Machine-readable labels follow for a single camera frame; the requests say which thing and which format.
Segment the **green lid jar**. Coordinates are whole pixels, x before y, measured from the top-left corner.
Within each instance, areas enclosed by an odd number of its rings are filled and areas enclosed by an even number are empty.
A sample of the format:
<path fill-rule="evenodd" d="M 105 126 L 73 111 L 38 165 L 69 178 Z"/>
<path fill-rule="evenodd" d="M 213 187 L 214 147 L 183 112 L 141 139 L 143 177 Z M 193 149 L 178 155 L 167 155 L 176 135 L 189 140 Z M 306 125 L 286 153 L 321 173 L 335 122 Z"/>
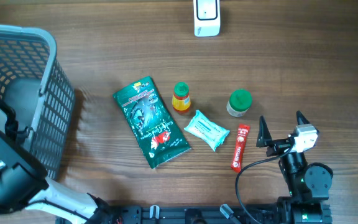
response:
<path fill-rule="evenodd" d="M 252 105 L 252 95 L 248 90 L 235 90 L 226 105 L 227 112 L 233 117 L 244 116 Z"/>

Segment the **red sauce bottle green cap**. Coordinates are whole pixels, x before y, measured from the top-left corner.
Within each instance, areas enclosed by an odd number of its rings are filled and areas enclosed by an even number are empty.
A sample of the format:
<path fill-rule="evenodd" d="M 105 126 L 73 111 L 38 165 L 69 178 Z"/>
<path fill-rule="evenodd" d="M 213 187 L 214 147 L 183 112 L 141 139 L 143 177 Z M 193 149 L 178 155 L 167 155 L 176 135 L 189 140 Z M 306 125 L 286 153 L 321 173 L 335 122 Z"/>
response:
<path fill-rule="evenodd" d="M 173 89 L 172 106 L 173 109 L 180 114 L 185 114 L 190 110 L 190 92 L 185 82 L 178 82 L 175 85 Z"/>

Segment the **teal wet wipes pack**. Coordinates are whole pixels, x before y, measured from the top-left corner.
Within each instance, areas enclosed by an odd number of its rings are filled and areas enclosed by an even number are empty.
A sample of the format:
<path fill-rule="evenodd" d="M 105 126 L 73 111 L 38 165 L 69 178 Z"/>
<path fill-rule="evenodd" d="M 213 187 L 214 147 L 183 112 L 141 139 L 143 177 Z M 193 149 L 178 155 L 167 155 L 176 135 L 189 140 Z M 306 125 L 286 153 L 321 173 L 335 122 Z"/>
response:
<path fill-rule="evenodd" d="M 194 117 L 184 130 L 202 139 L 214 152 L 230 133 L 230 130 L 210 121 L 200 110 L 196 110 Z"/>

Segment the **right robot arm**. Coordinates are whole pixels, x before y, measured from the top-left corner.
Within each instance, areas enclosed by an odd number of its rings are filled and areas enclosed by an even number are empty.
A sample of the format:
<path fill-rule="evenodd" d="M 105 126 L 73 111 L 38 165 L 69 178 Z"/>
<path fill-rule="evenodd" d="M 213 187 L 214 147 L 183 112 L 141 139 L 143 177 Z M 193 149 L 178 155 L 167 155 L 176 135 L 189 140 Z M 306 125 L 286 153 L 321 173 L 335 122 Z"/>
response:
<path fill-rule="evenodd" d="M 257 147 L 267 149 L 267 157 L 278 159 L 280 171 L 291 197 L 300 203 L 317 203 L 329 198 L 333 170 L 325 164 L 306 161 L 305 152 L 314 148 L 319 136 L 315 128 L 301 113 L 296 112 L 297 125 L 285 139 L 271 137 L 265 118 L 259 118 Z"/>

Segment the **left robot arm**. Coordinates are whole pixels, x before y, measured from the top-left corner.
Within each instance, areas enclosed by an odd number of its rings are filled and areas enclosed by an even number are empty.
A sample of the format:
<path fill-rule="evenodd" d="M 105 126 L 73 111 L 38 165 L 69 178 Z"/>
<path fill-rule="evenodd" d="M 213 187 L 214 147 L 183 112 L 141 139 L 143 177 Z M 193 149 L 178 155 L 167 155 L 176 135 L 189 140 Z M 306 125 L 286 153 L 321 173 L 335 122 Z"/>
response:
<path fill-rule="evenodd" d="M 40 210 L 57 216 L 57 223 L 113 223 L 105 201 L 49 178 L 45 167 L 16 144 L 18 133 L 16 113 L 0 97 L 0 215 Z"/>

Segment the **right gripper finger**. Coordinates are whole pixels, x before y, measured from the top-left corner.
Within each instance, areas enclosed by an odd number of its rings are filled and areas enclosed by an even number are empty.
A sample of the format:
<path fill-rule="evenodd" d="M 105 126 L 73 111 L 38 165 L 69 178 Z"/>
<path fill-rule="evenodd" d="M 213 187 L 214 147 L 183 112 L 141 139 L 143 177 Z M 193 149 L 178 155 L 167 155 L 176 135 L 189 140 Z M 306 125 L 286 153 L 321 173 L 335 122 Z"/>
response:
<path fill-rule="evenodd" d="M 263 116 L 259 118 L 259 133 L 257 137 L 257 147 L 269 147 L 272 145 L 272 137 L 268 129 L 267 123 Z"/>
<path fill-rule="evenodd" d="M 296 112 L 296 120 L 298 125 L 310 124 L 301 111 Z"/>

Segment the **red Nescafe coffee sachet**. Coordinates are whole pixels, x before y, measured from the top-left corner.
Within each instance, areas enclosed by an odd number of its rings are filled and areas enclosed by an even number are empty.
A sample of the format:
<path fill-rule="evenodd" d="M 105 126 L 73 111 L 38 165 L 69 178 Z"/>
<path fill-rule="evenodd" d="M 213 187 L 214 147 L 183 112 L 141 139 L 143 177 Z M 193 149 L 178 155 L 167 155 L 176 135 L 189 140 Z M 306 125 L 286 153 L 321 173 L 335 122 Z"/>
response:
<path fill-rule="evenodd" d="M 246 124 L 240 124 L 237 129 L 236 145 L 231 162 L 231 169 L 236 173 L 239 173 L 242 169 L 242 156 L 246 146 L 249 131 L 250 126 Z"/>

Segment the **green snack packet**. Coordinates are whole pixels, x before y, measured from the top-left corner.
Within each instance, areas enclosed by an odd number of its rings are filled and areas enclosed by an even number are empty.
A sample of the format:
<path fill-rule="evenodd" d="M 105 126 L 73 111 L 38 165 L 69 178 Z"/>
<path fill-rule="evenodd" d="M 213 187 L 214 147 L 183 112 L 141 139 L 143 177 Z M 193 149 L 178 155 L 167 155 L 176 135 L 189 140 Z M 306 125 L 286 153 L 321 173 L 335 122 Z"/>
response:
<path fill-rule="evenodd" d="M 151 169 L 191 149 L 151 77 L 137 80 L 112 96 Z"/>

